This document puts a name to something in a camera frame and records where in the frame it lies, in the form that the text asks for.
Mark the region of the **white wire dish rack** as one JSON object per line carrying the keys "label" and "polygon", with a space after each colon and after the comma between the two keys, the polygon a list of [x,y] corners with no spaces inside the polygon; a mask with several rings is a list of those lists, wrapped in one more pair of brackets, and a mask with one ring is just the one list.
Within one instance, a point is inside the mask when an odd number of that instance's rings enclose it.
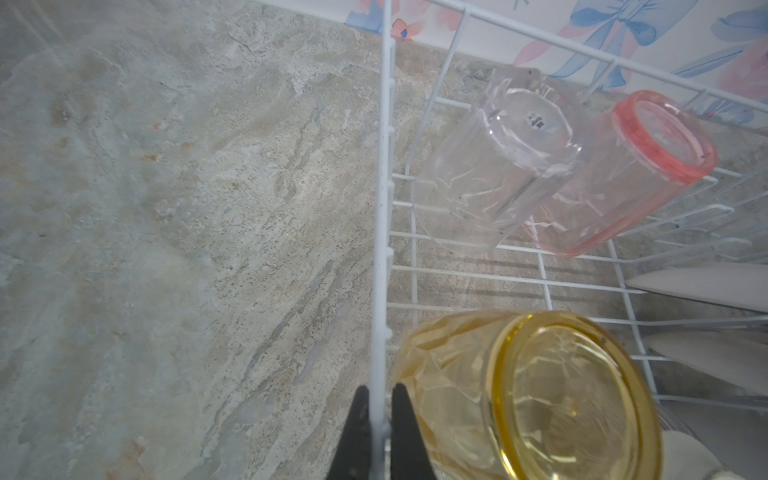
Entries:
{"label": "white wire dish rack", "polygon": [[[444,83],[450,64],[457,52],[461,38],[470,19],[480,20],[490,25],[498,26],[515,34],[530,37],[533,40],[543,41],[545,44],[558,47],[575,53],[584,55],[591,60],[610,64],[610,68],[620,67],[627,69],[641,76],[646,76],[662,83],[675,85],[696,93],[691,99],[684,102],[686,109],[697,108],[703,105],[705,100],[716,98],[733,105],[738,105],[746,109],[751,109],[755,113],[761,112],[767,115],[767,103],[749,99],[722,89],[695,82],[691,79],[685,79],[679,75],[667,73],[658,68],[651,67],[633,60],[622,58],[617,55],[602,52],[599,49],[587,47],[574,40],[566,39],[558,34],[545,31],[536,26],[527,24],[521,20],[513,19],[510,16],[496,13],[491,10],[471,5],[463,1],[430,1],[441,7],[446,7],[452,11],[461,14],[461,21],[457,33],[451,40],[450,48],[442,70],[438,75],[435,86],[431,94],[428,95],[428,101],[422,122],[417,129],[414,145],[420,141],[423,136],[423,130],[428,122],[434,104],[437,101],[440,89]],[[391,233],[392,208],[395,206],[394,193],[395,184],[393,178],[413,180],[408,174],[401,175],[393,173],[393,148],[395,145],[392,115],[395,98],[395,53],[397,42],[392,38],[391,33],[384,28],[381,32],[381,72],[380,72],[380,115],[378,132],[378,161],[377,161],[377,186],[376,186],[376,204],[375,204],[375,228],[374,228],[374,281],[372,293],[372,320],[371,320],[371,343],[370,343],[370,384],[368,401],[368,423],[371,434],[371,467],[369,479],[394,479],[391,476],[390,467],[390,447],[392,437],[391,420],[388,413],[388,406],[392,393],[388,390],[389,372],[387,367],[388,351],[396,351],[399,347],[390,345],[392,330],[387,324],[387,313],[390,304],[386,303],[388,297],[388,287],[390,274],[392,272],[392,260],[394,250],[390,247],[389,241]],[[580,288],[593,291],[608,291],[607,286],[592,285],[586,283],[567,284],[559,283],[553,280],[547,280],[543,276],[538,284],[543,286],[545,303],[551,307],[550,286],[561,286],[567,288]]]}

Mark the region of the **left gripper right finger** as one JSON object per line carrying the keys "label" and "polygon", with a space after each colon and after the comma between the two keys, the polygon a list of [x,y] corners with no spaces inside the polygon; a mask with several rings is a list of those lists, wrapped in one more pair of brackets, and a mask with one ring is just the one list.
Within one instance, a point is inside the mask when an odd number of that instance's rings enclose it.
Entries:
{"label": "left gripper right finger", "polygon": [[398,383],[392,395],[390,478],[435,480],[407,388]]}

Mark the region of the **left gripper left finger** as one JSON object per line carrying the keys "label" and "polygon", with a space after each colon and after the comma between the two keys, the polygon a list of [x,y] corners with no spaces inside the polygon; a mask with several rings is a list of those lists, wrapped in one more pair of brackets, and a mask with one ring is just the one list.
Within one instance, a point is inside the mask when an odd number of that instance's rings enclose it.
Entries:
{"label": "left gripper left finger", "polygon": [[368,480],[371,471],[369,389],[361,385],[354,394],[327,480]]}

